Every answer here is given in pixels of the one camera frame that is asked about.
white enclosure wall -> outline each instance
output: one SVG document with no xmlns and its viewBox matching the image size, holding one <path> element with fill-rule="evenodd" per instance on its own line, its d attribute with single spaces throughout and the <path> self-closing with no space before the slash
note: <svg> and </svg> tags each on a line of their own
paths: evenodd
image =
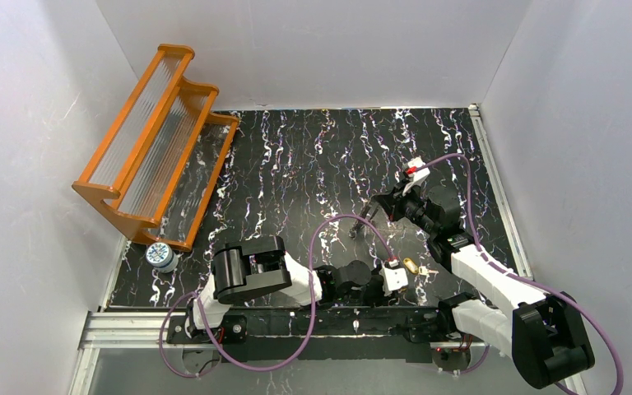
<svg viewBox="0 0 632 395">
<path fill-rule="evenodd" d="M 632 394 L 632 2 L 534 2 L 481 112 L 537 280 L 596 315 Z"/>
<path fill-rule="evenodd" d="M 120 241 L 71 183 L 135 83 L 93 0 L 0 1 L 0 394 L 68 389 Z"/>
<path fill-rule="evenodd" d="M 134 72 L 159 43 L 218 109 L 461 106 L 481 101 L 530 0 L 100 0 Z"/>
</svg>

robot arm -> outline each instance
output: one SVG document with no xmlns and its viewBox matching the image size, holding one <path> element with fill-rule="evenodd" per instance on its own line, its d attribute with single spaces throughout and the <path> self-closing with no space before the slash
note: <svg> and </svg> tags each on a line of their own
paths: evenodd
<svg viewBox="0 0 632 395">
<path fill-rule="evenodd" d="M 420 163 L 419 158 L 409 162 L 392 192 L 373 197 L 378 205 L 374 211 L 381 207 L 390 221 L 405 217 L 419 226 L 429 235 L 427 247 L 433 259 L 497 306 L 491 308 L 470 294 L 442 300 L 439 330 L 469 333 L 499 348 L 512 356 L 519 373 L 534 388 L 594 366 L 579 312 L 553 295 L 509 278 L 511 269 L 502 273 L 491 267 L 484 258 L 493 262 L 490 255 L 483 248 L 479 251 L 463 229 L 456 190 L 437 186 L 427 197 L 421 195 L 422 180 L 416 177 Z"/>
<path fill-rule="evenodd" d="M 322 298 L 321 283 L 316 271 L 314 295 Z M 260 237 L 229 243 L 217 251 L 211 261 L 211 274 L 198 299 L 207 316 L 210 328 L 221 325 L 231 305 L 260 296 L 281 292 L 299 305 L 311 303 L 309 269 L 296 262 L 285 250 L 279 236 Z M 198 300 L 192 303 L 193 321 L 188 321 L 188 332 L 205 328 L 199 313 Z"/>
</svg>

metal extrusion frame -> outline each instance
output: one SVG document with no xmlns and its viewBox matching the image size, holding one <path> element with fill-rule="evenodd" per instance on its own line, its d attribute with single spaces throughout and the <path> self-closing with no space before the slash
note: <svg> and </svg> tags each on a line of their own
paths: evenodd
<svg viewBox="0 0 632 395">
<path fill-rule="evenodd" d="M 89 314 L 79 343 L 79 354 L 69 395 L 88 395 L 101 349 L 157 348 L 159 330 L 166 314 L 166 312 Z M 172 314 L 172 316 L 183 315 L 183 312 Z M 164 348 L 216 349 L 212 344 L 164 344 Z"/>
<path fill-rule="evenodd" d="M 486 129 L 483 128 L 483 121 L 481 120 L 481 112 L 478 105 L 470 105 L 468 107 L 469 114 L 471 115 L 471 121 L 473 124 L 473 130 L 476 133 L 476 140 L 481 146 L 481 154 L 483 154 L 483 161 L 486 163 L 486 171 L 490 177 L 490 186 L 493 187 L 493 194 L 495 195 L 495 201 L 498 203 L 500 210 L 500 216 L 503 219 L 503 226 L 505 227 L 505 233 L 508 235 L 508 241 L 510 243 L 510 249 L 512 249 L 515 265 L 517 265 L 517 272 L 519 276 L 528 279 L 533 279 L 532 269 L 529 267 L 527 260 L 527 254 L 524 252 L 522 246 L 522 240 L 519 238 L 517 232 L 517 226 L 514 224 L 513 214 L 510 211 L 508 204 L 508 198 L 505 196 L 505 190 L 503 183 L 500 180 L 500 174 L 498 174 L 498 168 L 495 165 L 495 158 L 493 157 L 493 151 L 490 149 L 488 137 L 486 136 Z"/>
</svg>

white bracket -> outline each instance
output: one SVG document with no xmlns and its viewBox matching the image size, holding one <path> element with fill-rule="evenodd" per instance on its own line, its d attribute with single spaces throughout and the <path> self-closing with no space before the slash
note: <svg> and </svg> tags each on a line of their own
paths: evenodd
<svg viewBox="0 0 632 395">
<path fill-rule="evenodd" d="M 419 156 L 407 163 L 408 169 L 412 169 L 414 167 L 418 168 L 424 165 L 425 162 Z M 410 174 L 410 181 L 408 181 L 408 184 L 403 187 L 403 196 L 406 196 L 408 191 L 416 185 L 422 185 L 428 175 L 430 175 L 430 169 L 418 170 L 413 174 Z"/>
<path fill-rule="evenodd" d="M 221 320 L 224 319 L 224 314 L 231 308 L 230 304 L 221 304 L 219 300 L 214 299 L 214 275 L 210 274 L 200 296 L 193 301 L 193 322 L 195 328 L 204 329 L 205 324 L 202 322 L 202 316 L 200 315 L 200 308 L 198 307 L 198 300 L 202 302 L 202 307 L 205 310 L 207 316 L 207 323 L 209 328 L 216 328 L 221 325 Z"/>
<path fill-rule="evenodd" d="M 504 267 L 502 263 L 494 260 L 485 249 L 478 251 L 476 246 L 472 244 L 460 249 L 458 253 L 452 254 L 452 274 L 476 287 L 479 292 L 500 308 L 505 317 L 512 319 L 513 310 L 519 307 L 520 303 L 532 304 L 546 299 L 543 291 L 513 280 L 495 270 L 481 257 L 482 253 L 485 253 L 491 262 L 499 267 Z M 512 269 L 507 269 L 506 273 L 511 272 L 513 272 Z"/>
<path fill-rule="evenodd" d="M 384 296 L 389 296 L 395 290 L 400 290 L 408 286 L 408 275 L 406 273 L 406 268 L 404 267 L 396 269 L 389 269 L 388 267 L 382 268 L 381 274 L 383 276 Z"/>
<path fill-rule="evenodd" d="M 290 273 L 292 285 L 286 287 L 281 292 L 292 299 L 296 300 L 300 306 L 311 304 L 311 292 L 309 291 L 309 269 L 296 262 L 289 253 L 285 253 L 285 263 L 287 271 Z M 316 276 L 316 271 L 311 271 L 314 278 L 314 295 L 318 302 L 322 298 L 323 290 L 321 289 L 321 281 Z"/>
</svg>

orange wooden rack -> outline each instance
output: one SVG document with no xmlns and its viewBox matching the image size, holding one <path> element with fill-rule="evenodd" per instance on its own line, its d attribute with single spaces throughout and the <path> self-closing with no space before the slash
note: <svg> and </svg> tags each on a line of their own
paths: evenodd
<svg viewBox="0 0 632 395">
<path fill-rule="evenodd" d="M 186 46 L 159 46 L 88 166 L 72 185 L 135 243 L 163 241 L 181 251 L 192 249 L 239 123 L 235 117 L 210 111 L 219 94 L 216 86 L 183 77 L 193 57 L 193 50 Z M 211 173 L 197 186 L 202 196 L 191 205 L 197 210 L 183 213 L 182 218 L 169 215 L 186 164 L 196 144 L 204 143 L 203 137 L 221 148 L 210 158 L 215 160 Z"/>
</svg>

